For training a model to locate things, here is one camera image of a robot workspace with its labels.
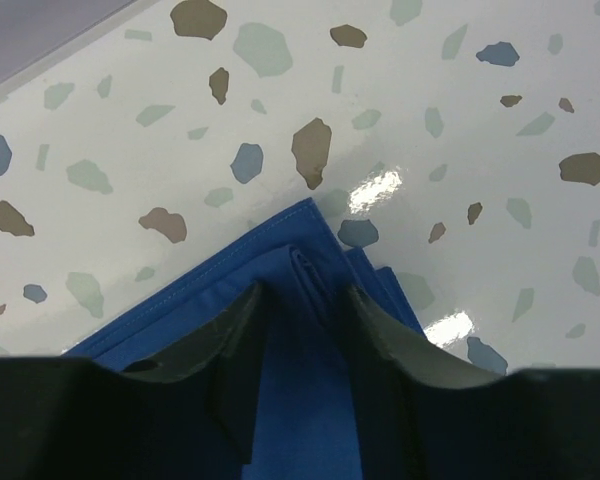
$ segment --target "blue fabric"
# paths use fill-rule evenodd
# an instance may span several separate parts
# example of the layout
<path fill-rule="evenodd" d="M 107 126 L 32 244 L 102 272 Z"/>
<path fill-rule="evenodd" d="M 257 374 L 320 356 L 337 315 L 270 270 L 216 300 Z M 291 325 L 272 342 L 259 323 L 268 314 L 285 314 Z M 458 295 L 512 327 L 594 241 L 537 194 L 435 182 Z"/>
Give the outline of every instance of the blue fabric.
<path fill-rule="evenodd" d="M 114 370 L 152 355 L 217 316 L 255 281 L 280 299 L 272 310 L 253 461 L 244 480 L 362 478 L 346 365 L 333 342 L 346 327 L 336 296 L 364 288 L 422 333 L 389 268 L 346 254 L 311 199 L 274 216 L 77 345 Z"/>

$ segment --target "white floor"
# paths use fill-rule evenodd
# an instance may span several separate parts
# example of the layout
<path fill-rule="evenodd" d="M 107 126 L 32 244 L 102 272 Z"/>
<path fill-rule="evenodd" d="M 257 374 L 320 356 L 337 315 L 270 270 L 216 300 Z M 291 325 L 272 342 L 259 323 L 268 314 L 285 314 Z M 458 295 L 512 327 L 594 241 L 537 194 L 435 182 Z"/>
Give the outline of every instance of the white floor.
<path fill-rule="evenodd" d="M 600 0 L 214 1 L 211 41 L 160 1 L 0 90 L 0 353 L 60 353 L 314 196 L 375 225 L 437 344 L 600 365 Z"/>

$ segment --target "folded blue cloth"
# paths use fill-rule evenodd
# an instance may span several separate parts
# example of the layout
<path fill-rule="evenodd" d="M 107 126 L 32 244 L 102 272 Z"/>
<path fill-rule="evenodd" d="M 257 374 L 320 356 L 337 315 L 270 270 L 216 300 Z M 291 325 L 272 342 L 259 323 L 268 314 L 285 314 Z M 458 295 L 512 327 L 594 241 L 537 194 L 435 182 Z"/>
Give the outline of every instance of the folded blue cloth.
<path fill-rule="evenodd" d="M 315 203 L 304 200 L 254 228 L 86 339 L 68 355 L 120 371 L 217 316 L 255 281 L 272 288 L 253 461 L 244 480 L 361 479 L 347 368 L 333 335 L 346 328 L 336 297 L 362 287 L 422 333 L 391 269 L 343 252 Z"/>

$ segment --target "speckled floor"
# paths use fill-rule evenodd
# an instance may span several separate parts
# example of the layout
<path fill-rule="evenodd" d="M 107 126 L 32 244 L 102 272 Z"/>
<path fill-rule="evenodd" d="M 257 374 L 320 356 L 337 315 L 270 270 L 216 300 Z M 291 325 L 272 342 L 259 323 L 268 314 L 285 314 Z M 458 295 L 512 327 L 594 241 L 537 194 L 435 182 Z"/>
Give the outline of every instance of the speckled floor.
<path fill-rule="evenodd" d="M 165 0 L 6 93 L 2 355 L 313 196 L 431 341 L 600 365 L 600 0 Z"/>

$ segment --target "brown speckle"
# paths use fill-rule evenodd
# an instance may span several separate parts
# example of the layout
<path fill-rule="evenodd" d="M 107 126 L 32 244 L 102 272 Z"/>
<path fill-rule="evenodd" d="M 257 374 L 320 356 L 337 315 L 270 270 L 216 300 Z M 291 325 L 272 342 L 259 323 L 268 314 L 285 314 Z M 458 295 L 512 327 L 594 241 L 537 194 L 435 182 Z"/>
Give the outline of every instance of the brown speckle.
<path fill-rule="evenodd" d="M 469 205 L 469 209 L 467 210 L 467 220 L 469 220 L 469 225 L 473 225 L 476 223 L 476 220 L 482 213 L 482 204 L 480 202 L 472 203 Z"/>
<path fill-rule="evenodd" d="M 296 170 L 311 190 L 322 183 L 330 146 L 331 127 L 319 118 L 311 120 L 293 136 L 291 152 L 296 157 Z"/>
<path fill-rule="evenodd" d="M 220 105 L 227 101 L 227 92 L 229 91 L 229 72 L 220 67 L 209 77 L 209 86 L 211 95 Z"/>
<path fill-rule="evenodd" d="M 522 95 L 505 95 L 500 99 L 500 103 L 507 108 L 515 107 L 522 100 Z"/>
<path fill-rule="evenodd" d="M 436 223 L 431 229 L 431 233 L 429 234 L 429 243 L 433 243 L 436 240 L 439 240 L 442 235 L 447 231 L 447 227 L 444 226 L 444 223 Z"/>
<path fill-rule="evenodd" d="M 160 232 L 171 243 L 182 242 L 187 238 L 187 225 L 182 215 L 169 213 L 161 207 L 156 207 L 144 217 L 140 217 L 138 223 L 146 229 L 151 228 Z"/>
<path fill-rule="evenodd" d="M 0 202 L 0 231 L 10 233 L 16 237 L 33 237 L 35 231 L 24 216 L 5 200 Z"/>
<path fill-rule="evenodd" d="M 597 153 L 578 153 L 560 162 L 560 178 L 565 182 L 600 183 L 600 155 Z"/>
<path fill-rule="evenodd" d="M 351 25 L 340 25 L 331 29 L 331 38 L 341 47 L 362 48 L 367 35 L 359 28 Z"/>
<path fill-rule="evenodd" d="M 561 98 L 560 101 L 558 102 L 558 106 L 564 110 L 565 112 L 569 112 L 569 113 L 574 113 L 575 110 L 573 109 L 573 105 L 571 105 L 571 102 L 569 101 L 568 98 Z"/>
<path fill-rule="evenodd" d="M 171 10 L 176 35 L 213 40 L 227 23 L 227 12 L 209 0 L 186 0 Z"/>

